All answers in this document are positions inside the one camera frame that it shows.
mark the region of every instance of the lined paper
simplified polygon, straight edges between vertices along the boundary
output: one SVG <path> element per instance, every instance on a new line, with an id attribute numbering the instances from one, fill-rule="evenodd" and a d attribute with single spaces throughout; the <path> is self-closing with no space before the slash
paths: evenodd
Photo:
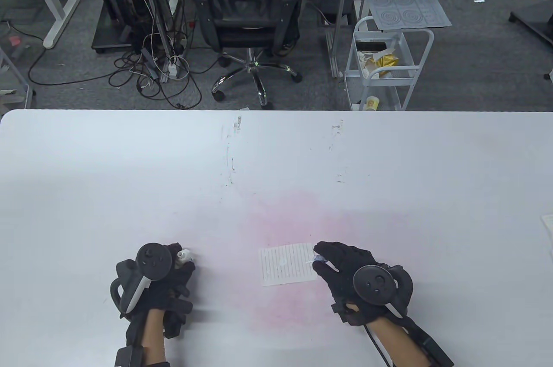
<path id="1" fill-rule="evenodd" d="M 317 273 L 311 266 L 314 257 L 311 243 L 259 249 L 262 285 L 272 286 L 316 280 Z"/>

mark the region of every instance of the paper with circle patterns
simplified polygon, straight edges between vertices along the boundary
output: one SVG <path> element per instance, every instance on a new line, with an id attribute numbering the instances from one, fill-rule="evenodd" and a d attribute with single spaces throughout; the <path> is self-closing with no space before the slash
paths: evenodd
<path id="1" fill-rule="evenodd" d="M 451 26 L 438 0 L 367 0 L 380 30 Z"/>

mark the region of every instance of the chrome chair base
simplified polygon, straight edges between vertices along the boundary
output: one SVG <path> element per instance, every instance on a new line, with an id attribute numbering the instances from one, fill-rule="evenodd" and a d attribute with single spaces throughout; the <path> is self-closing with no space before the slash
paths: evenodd
<path id="1" fill-rule="evenodd" d="M 258 62 L 259 57 L 263 51 L 259 51 L 257 55 L 255 54 L 255 49 L 248 48 L 247 51 L 247 59 L 243 60 L 239 57 L 234 57 L 232 55 L 229 55 L 228 53 L 221 53 L 219 56 L 219 61 L 228 60 L 230 63 L 235 62 L 241 65 L 241 67 L 234 69 L 233 71 L 227 73 L 226 75 L 223 75 L 220 77 L 217 82 L 214 83 L 213 88 L 211 89 L 211 95 L 213 96 L 213 99 L 215 101 L 220 102 L 225 98 L 225 94 L 219 90 L 221 85 L 228 81 L 229 79 L 235 77 L 239 73 L 249 73 L 253 77 L 253 81 L 255 83 L 255 87 L 257 88 L 257 95 L 259 96 L 259 103 L 261 104 L 261 108 L 264 109 L 272 109 L 272 105 L 270 102 L 267 102 L 267 91 L 265 91 L 265 87 L 263 83 L 261 82 L 261 78 L 259 78 L 259 71 L 261 69 L 278 69 L 281 71 L 286 71 L 292 75 L 292 81 L 299 83 L 302 82 L 302 75 L 298 72 L 289 67 L 288 65 L 284 65 L 283 63 L 260 63 Z"/>

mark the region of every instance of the paper cup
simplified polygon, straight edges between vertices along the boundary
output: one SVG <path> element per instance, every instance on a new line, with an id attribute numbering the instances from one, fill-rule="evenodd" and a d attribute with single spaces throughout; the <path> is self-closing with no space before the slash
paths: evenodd
<path id="1" fill-rule="evenodd" d="M 378 99 L 375 96 L 369 96 L 367 98 L 367 104 L 363 107 L 364 111 L 375 111 L 378 109 L 378 104 L 380 103 L 380 99 Z"/>

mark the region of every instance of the yellow packaging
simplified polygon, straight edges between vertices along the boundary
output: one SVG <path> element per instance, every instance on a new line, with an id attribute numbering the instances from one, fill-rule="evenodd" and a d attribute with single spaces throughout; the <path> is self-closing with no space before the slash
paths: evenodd
<path id="1" fill-rule="evenodd" d="M 369 62 L 373 63 L 376 67 L 389 67 L 389 66 L 396 66 L 397 63 L 399 63 L 399 58 L 391 54 L 391 55 L 384 55 L 376 62 L 371 57 L 369 59 Z M 389 71 L 380 72 L 380 77 L 385 76 L 387 73 L 389 73 Z"/>

